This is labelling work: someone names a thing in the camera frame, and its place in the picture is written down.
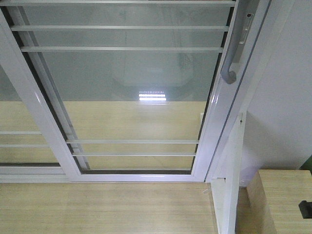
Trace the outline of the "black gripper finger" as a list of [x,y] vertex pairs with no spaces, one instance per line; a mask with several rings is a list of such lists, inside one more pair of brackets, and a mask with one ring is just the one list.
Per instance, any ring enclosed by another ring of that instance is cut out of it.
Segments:
[[298,207],[304,219],[312,219],[312,202],[302,200]]

